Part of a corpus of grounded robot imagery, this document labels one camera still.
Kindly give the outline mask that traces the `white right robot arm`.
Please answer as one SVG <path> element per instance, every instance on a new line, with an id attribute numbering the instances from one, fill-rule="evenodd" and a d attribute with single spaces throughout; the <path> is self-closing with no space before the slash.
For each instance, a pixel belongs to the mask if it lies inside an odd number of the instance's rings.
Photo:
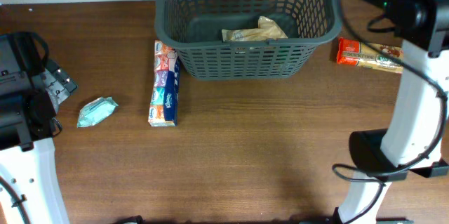
<path id="1" fill-rule="evenodd" d="M 409 172 L 444 176 L 441 141 L 448 120 L 448 0 L 364 0 L 383 9 L 390 32 L 402 38 L 403 68 L 387 129 L 349 137 L 353 176 L 334 223 L 375 223 L 393 182 Z"/>

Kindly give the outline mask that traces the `teal wet wipes packet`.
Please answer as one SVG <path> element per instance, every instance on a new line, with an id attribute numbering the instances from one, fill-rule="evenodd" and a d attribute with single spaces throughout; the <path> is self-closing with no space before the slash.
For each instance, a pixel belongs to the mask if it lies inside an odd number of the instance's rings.
<path id="1" fill-rule="evenodd" d="M 112 97 L 95 99 L 81 108 L 77 127 L 86 128 L 99 124 L 112 115 L 118 106 Z"/>

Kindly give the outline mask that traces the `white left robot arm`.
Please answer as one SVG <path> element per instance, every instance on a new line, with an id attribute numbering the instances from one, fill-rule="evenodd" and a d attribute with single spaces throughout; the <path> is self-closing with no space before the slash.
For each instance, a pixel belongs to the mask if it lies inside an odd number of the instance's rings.
<path id="1" fill-rule="evenodd" d="M 35 32 L 1 35 L 1 208 L 7 223 L 68 223 L 55 167 L 56 116 L 78 85 Z"/>

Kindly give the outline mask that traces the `grey plastic mesh basket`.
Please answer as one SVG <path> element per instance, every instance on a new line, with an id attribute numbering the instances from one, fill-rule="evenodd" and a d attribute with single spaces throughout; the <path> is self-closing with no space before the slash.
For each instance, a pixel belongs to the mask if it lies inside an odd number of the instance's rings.
<path id="1" fill-rule="evenodd" d="M 338 0 L 156 0 L 157 37 L 203 80 L 279 79 L 300 70 L 341 31 Z M 282 39 L 224 41 L 223 30 L 273 20 Z"/>

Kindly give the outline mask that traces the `San Remo spaghetti packet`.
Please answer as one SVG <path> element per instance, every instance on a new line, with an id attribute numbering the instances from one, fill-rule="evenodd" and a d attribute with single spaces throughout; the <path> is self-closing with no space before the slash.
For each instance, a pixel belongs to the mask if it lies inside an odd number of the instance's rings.
<path id="1" fill-rule="evenodd" d="M 365 67 L 373 70 L 401 74 L 403 67 L 385 58 L 360 41 L 339 38 L 337 64 Z"/>

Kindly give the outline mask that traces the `brown paper bag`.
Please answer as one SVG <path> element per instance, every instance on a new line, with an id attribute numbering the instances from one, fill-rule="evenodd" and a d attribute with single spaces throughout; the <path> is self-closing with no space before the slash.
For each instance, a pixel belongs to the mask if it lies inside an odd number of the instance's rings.
<path id="1" fill-rule="evenodd" d="M 286 33 L 270 18 L 260 16 L 258 28 L 222 30 L 223 41 L 266 41 L 268 39 L 287 39 Z"/>

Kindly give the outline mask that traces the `colourful Kleenex tissue pack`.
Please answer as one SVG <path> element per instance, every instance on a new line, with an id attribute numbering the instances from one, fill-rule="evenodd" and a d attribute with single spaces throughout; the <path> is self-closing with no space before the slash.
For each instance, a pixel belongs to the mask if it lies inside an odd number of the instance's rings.
<path id="1" fill-rule="evenodd" d="M 153 127 L 177 125 L 180 61 L 177 51 L 162 41 L 154 42 L 154 84 L 148 122 Z"/>

